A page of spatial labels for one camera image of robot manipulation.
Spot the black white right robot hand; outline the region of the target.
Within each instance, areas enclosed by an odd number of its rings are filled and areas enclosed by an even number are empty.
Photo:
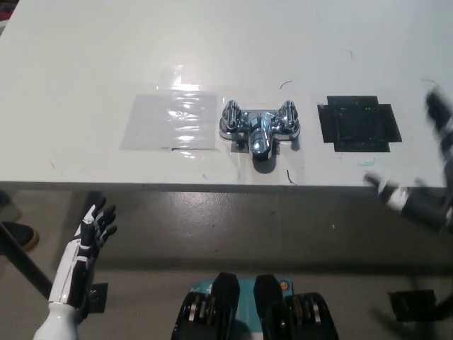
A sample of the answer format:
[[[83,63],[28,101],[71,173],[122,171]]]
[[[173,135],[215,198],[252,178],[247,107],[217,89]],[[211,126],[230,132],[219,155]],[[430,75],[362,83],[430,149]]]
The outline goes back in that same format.
[[[444,192],[437,195],[422,181],[416,187],[405,187],[372,172],[363,179],[378,200],[400,216],[436,232],[452,233],[452,105],[434,88],[425,97],[425,107],[439,142]]]

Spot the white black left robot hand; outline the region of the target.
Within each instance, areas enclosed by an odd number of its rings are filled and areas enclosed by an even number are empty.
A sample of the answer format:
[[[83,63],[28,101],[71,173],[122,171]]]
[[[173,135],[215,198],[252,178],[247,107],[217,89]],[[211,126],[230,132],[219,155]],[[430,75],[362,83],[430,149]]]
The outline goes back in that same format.
[[[73,307],[83,318],[91,309],[94,269],[101,249],[117,232],[115,205],[105,207],[101,196],[90,206],[67,243],[48,301]]]

